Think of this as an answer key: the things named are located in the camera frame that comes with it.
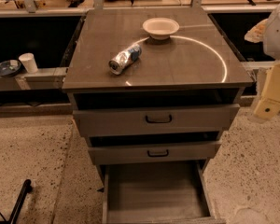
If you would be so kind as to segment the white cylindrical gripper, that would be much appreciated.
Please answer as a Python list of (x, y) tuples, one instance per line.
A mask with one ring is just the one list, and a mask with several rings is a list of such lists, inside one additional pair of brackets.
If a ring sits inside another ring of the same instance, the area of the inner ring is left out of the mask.
[(261, 120), (270, 120), (280, 111), (280, 62), (266, 72), (261, 93), (252, 103), (253, 116)]

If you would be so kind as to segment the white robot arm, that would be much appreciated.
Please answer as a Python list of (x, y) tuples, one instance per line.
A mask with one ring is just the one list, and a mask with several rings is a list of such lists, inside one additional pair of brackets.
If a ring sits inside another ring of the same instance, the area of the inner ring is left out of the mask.
[(245, 40), (262, 42), (264, 53), (274, 58), (271, 68), (259, 72), (258, 94), (252, 103), (253, 117), (267, 121), (280, 111), (280, 4), (268, 19), (260, 21), (245, 34)]

